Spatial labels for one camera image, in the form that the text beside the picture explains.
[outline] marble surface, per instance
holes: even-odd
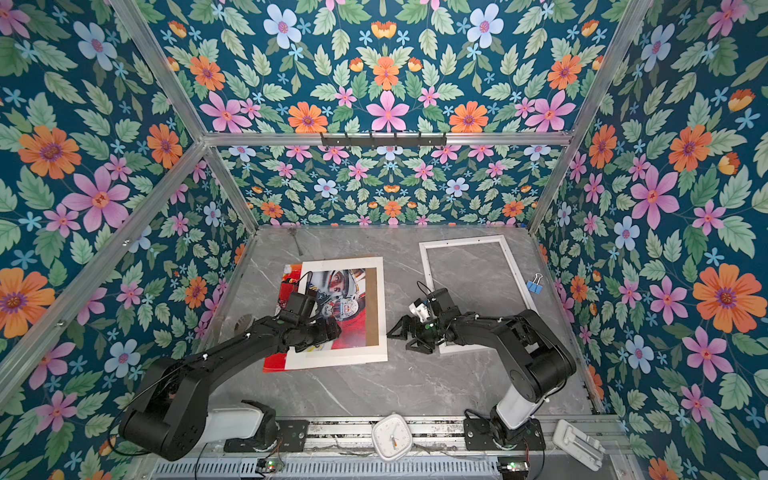
[[[541,271],[536,244],[518,228],[263,228],[223,322],[221,339],[233,335],[242,315],[274,311],[284,265],[343,257],[384,258],[389,329],[422,296],[416,286],[416,280],[424,280],[419,242],[498,234],[506,236],[526,280]],[[525,308],[498,244],[431,250],[429,260],[436,286],[448,287],[462,311],[509,315]],[[551,286],[533,297],[541,316],[576,355]],[[424,355],[406,351],[403,341],[387,342],[388,362],[282,373],[262,373],[263,361],[257,362],[225,382],[211,400],[252,399],[274,407],[278,416],[388,415],[393,411],[461,415],[466,408],[487,413],[510,385],[496,351]],[[539,412],[590,413],[591,402],[579,374]]]

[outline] metal beam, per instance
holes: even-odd
[[[240,191],[231,172],[224,165],[224,159],[221,157],[218,149],[208,147],[205,154],[205,160],[208,162],[208,166],[213,171],[216,179],[219,180],[221,190],[226,194],[227,198],[230,199],[232,207],[237,214],[240,215],[240,221],[245,224],[248,233],[251,235],[255,234],[256,230],[259,228],[256,225],[256,220],[253,218],[250,208],[248,208],[243,192]]]
[[[204,151],[205,146],[196,142],[184,152],[176,165],[157,182],[147,198],[3,359],[0,363],[0,410],[30,376],[40,359],[54,347],[69,323],[88,303],[94,290],[112,273],[131,242],[141,237],[144,228],[165,206],[170,195],[192,173]]]
[[[568,145],[572,135],[566,132],[516,132],[482,134],[260,134],[247,131],[239,134],[209,133],[205,143],[211,147],[233,145],[309,145],[309,146],[442,146],[442,145]]]
[[[144,61],[149,65],[157,83],[165,96],[173,105],[181,122],[189,132],[193,141],[200,141],[206,133],[206,128],[187,92],[182,88],[173,70],[170,69],[167,56],[163,53],[154,33],[149,28],[147,20],[141,14],[135,0],[112,0],[112,8],[133,39]]]
[[[608,50],[605,52],[603,65],[600,67],[598,74],[595,75],[594,83],[576,116],[574,128],[571,131],[573,141],[560,154],[557,164],[549,175],[547,186],[541,192],[541,196],[538,199],[536,213],[528,225],[528,229],[532,233],[535,234],[537,232],[547,210],[549,210],[554,198],[557,196],[558,188],[560,188],[565,175],[568,173],[568,165],[576,157],[576,153],[578,153],[578,149],[584,141],[584,136],[587,134],[587,130],[592,124],[595,114],[598,112],[598,107],[600,107],[600,103],[608,93],[608,88],[611,87],[616,71],[624,60],[632,39],[637,34],[637,30],[642,25],[643,18],[645,18],[645,14],[652,3],[653,0],[631,0],[626,10],[624,10],[624,16],[619,21],[616,33],[614,33],[611,44],[608,45]]]

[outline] wallpaper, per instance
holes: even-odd
[[[765,2],[664,2],[548,212],[541,251],[653,480],[768,475]]]
[[[116,417],[154,360],[196,351],[245,239],[201,161],[5,407],[0,478],[123,478],[130,459],[108,444]]]
[[[0,359],[189,143],[110,8],[79,3],[0,2]]]

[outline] white plastic device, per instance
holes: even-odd
[[[565,420],[561,419],[558,422],[557,428],[554,429],[552,441],[590,470],[596,472],[603,466],[605,449],[600,445],[600,442]]]
[[[408,423],[400,415],[393,413],[378,421],[371,431],[373,448],[384,462],[394,462],[413,447],[413,435]]]

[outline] race car driver poster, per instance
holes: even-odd
[[[298,291],[309,291],[315,295],[316,312],[319,311],[326,318],[335,318],[341,327],[341,336],[301,353],[291,349],[284,356],[271,356],[266,359],[263,371],[385,362],[383,258],[304,262],[300,271],[297,270],[291,266],[290,272],[283,276],[283,283],[295,284],[299,278]],[[292,287],[281,285],[280,297],[290,295],[293,290]]]

